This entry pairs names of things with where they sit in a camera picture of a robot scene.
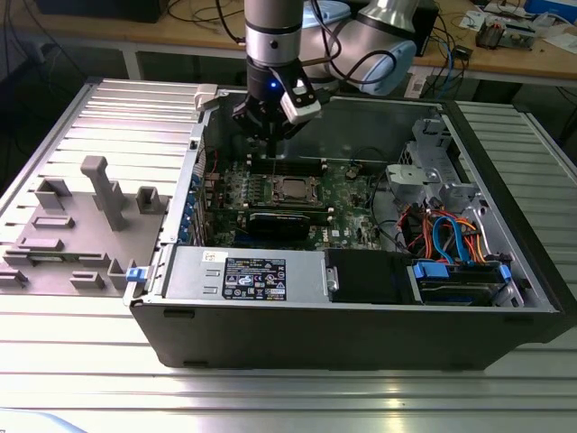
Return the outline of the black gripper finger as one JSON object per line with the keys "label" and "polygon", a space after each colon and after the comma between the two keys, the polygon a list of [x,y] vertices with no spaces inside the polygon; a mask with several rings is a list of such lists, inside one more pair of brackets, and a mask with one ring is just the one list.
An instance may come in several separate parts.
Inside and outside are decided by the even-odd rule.
{"label": "black gripper finger", "polygon": [[275,108],[270,102],[247,96],[233,110],[233,120],[244,134],[256,142],[265,143],[267,158],[275,157]]}
{"label": "black gripper finger", "polygon": [[272,157],[277,157],[279,142],[292,138],[306,124],[307,121],[300,124],[292,124],[283,112],[277,113],[272,124]]}

